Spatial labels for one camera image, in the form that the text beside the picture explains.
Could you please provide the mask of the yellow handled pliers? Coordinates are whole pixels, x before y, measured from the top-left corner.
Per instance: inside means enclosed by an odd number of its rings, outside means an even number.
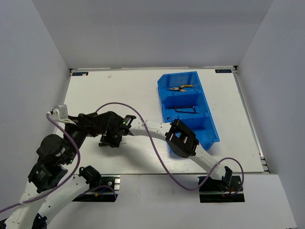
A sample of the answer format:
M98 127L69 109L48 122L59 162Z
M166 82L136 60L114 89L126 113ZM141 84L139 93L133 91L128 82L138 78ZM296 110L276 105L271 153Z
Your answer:
M168 88L168 91L186 92L186 88L193 88L192 84L185 84L177 87Z

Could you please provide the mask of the long dark hex key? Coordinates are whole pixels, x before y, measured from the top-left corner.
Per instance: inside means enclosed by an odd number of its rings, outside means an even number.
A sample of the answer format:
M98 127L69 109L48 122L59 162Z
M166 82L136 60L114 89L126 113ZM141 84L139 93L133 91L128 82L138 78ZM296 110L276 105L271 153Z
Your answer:
M175 107L175 111L177 113L184 113L184 114L198 114L194 106Z

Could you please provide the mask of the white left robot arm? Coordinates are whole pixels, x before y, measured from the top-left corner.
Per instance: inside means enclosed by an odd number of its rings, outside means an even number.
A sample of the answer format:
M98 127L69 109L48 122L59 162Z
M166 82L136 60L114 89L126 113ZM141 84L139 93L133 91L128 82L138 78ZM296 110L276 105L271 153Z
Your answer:
M36 153L39 158L28 175L28 182L14 212L0 222L2 229L45 229L68 203L84 193L113 191L113 185L101 181L92 166L80 167L80 147L87 137L101 135L103 144L118 147L123 118L114 112L69 116L60 107L46 114L57 125L64 123L60 137L51 134L42 140Z

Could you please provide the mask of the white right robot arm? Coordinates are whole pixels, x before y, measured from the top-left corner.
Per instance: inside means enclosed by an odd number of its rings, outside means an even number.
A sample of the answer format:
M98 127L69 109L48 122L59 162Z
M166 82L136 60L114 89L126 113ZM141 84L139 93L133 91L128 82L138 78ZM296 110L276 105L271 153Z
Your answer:
M123 136L147 136L165 141L172 152L181 158L188 158L210 173L220 190L227 190L233 183L232 170L217 162L201 146L196 134L181 120L172 123L144 122L133 115L120 121L110 121L105 134L101 136L99 147L118 148Z

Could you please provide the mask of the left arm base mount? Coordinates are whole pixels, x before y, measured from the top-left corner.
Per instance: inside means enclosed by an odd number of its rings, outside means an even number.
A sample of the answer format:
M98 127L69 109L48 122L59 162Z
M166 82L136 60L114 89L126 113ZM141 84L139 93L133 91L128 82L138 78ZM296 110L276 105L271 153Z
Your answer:
M102 175L94 167L80 167L73 178L83 177L88 188L73 202L115 202L120 188L120 175Z

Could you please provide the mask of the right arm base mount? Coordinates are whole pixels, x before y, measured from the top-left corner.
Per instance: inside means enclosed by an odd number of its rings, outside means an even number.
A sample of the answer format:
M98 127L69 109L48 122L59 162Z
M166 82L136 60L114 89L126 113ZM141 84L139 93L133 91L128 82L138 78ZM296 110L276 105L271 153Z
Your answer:
M241 186L240 176L232 176L229 187L223 186L219 180L208 178L199 188L201 203L241 203L245 202L243 188L234 195Z

